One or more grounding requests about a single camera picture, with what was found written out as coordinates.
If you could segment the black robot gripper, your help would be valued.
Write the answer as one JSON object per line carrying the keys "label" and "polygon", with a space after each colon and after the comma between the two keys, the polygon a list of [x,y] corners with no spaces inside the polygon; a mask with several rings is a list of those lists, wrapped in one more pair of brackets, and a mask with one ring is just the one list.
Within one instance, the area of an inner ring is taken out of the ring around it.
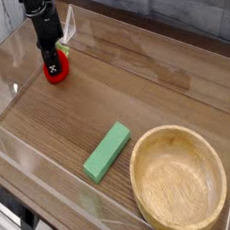
{"label": "black robot gripper", "polygon": [[55,44],[63,37],[63,29],[54,0],[18,0],[32,20],[38,38],[38,47],[44,60],[46,74],[57,76],[62,66]]}

